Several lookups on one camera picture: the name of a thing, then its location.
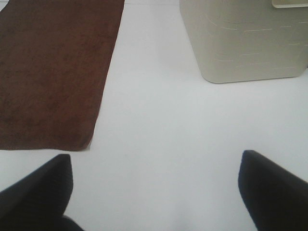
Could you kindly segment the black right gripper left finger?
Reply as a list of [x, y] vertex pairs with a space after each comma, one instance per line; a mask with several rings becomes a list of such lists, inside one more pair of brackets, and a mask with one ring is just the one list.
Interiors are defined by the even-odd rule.
[[2, 231], [80, 231], [64, 215], [73, 190], [69, 154], [59, 154], [1, 191]]

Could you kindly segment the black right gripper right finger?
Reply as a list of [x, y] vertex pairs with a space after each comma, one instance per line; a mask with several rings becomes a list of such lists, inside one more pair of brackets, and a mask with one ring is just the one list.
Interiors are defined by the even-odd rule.
[[260, 153], [243, 152], [238, 188], [257, 230], [308, 229], [308, 183]]

